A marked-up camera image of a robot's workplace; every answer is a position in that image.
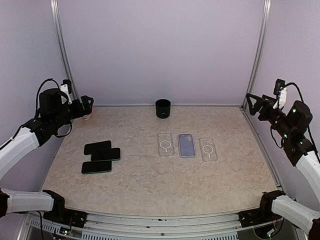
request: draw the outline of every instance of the marble tabletop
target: marble tabletop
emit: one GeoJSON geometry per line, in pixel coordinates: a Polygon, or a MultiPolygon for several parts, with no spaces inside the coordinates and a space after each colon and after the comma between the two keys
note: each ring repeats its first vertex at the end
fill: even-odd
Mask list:
{"type": "Polygon", "coordinates": [[[151,106],[97,107],[76,119],[58,150],[43,189],[67,208],[136,216],[190,216],[259,206],[276,190],[259,146],[237,107],[173,106],[167,119],[151,106]],[[159,156],[157,135],[170,133],[174,156],[159,156]],[[181,158],[178,135],[193,136],[196,156],[181,158]],[[203,161],[200,138],[212,138],[217,161],[203,161]],[[121,149],[112,172],[81,174],[88,143],[111,140],[121,149]]]}

